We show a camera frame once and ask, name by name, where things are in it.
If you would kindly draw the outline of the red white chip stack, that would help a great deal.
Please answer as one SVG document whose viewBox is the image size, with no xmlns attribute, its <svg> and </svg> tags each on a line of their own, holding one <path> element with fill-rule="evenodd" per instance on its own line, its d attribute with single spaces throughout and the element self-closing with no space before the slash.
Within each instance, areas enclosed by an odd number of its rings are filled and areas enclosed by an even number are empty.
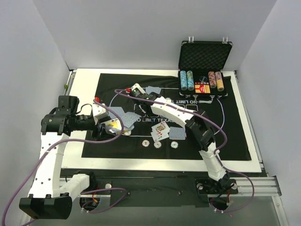
<svg viewBox="0 0 301 226">
<path fill-rule="evenodd" d="M 148 140 L 143 140 L 142 145 L 144 147 L 148 147 L 150 145 L 150 142 Z"/>
</svg>

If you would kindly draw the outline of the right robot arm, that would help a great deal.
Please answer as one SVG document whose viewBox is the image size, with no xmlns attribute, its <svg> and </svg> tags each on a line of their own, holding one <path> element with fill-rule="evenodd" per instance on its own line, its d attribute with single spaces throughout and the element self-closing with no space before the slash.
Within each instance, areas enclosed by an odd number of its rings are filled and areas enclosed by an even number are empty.
<svg viewBox="0 0 301 226">
<path fill-rule="evenodd" d="M 227 138 L 224 138 L 222 145 L 216 146 L 213 127 L 224 136 L 225 133 L 208 119 L 205 111 L 197 112 L 180 107 L 154 92 L 147 94 L 138 83 L 127 88 L 126 92 L 144 113 L 163 116 L 184 128 L 187 139 L 200 149 L 199 153 L 207 168 L 211 189 L 216 193 L 230 189 L 232 185 L 230 176 L 219 157 L 220 148 L 225 146 Z"/>
</svg>

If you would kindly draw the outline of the blue white chip stack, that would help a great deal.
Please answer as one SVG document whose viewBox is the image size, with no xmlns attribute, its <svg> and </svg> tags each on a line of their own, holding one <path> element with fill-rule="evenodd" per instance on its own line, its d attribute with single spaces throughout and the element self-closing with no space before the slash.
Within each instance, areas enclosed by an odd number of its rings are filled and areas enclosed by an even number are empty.
<svg viewBox="0 0 301 226">
<path fill-rule="evenodd" d="M 171 147 L 174 149 L 178 148 L 178 143 L 175 141 L 171 142 Z"/>
</svg>

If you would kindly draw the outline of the blue playing card deck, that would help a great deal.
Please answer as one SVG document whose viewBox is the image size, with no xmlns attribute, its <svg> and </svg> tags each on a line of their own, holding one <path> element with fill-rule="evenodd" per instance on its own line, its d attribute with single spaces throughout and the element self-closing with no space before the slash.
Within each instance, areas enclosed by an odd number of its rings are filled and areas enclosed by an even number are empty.
<svg viewBox="0 0 301 226">
<path fill-rule="evenodd" d="M 101 123 L 101 125 L 104 124 L 104 128 L 106 133 L 111 134 L 111 135 L 118 135 L 121 132 L 121 123 L 119 119 L 110 119 L 108 121 L 104 121 Z"/>
</svg>

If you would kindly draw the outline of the grey white single chip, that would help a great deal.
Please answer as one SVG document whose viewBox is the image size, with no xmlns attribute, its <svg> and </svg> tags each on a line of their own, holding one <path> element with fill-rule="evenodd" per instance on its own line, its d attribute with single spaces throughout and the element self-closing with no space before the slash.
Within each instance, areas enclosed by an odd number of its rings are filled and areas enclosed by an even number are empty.
<svg viewBox="0 0 301 226">
<path fill-rule="evenodd" d="M 130 136 L 130 135 L 131 135 L 131 131 L 128 130 L 128 131 L 124 132 L 123 135 L 124 135 L 124 136 Z"/>
</svg>

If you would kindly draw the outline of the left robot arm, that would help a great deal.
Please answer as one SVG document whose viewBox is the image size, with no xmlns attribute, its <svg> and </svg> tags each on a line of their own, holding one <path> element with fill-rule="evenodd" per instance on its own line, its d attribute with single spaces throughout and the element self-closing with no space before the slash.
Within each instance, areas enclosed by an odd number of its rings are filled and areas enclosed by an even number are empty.
<svg viewBox="0 0 301 226">
<path fill-rule="evenodd" d="M 95 175 L 77 172 L 60 186 L 63 154 L 74 131 L 99 135 L 99 125 L 109 116 L 108 108 L 95 99 L 90 115 L 80 114 L 79 98 L 59 96 L 58 106 L 41 121 L 41 150 L 36 175 L 28 196 L 21 198 L 19 208 L 32 219 L 67 219 L 72 203 L 81 192 L 96 190 Z"/>
</svg>

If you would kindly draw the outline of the grey white chip stack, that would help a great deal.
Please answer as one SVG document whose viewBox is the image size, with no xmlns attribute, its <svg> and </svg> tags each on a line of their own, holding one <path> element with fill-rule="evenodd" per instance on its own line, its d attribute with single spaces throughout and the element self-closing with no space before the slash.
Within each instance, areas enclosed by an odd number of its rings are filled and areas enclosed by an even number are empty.
<svg viewBox="0 0 301 226">
<path fill-rule="evenodd" d="M 162 146 L 162 143 L 160 141 L 157 141 L 157 142 L 154 143 L 154 147 L 156 149 L 160 148 L 161 146 Z"/>
</svg>

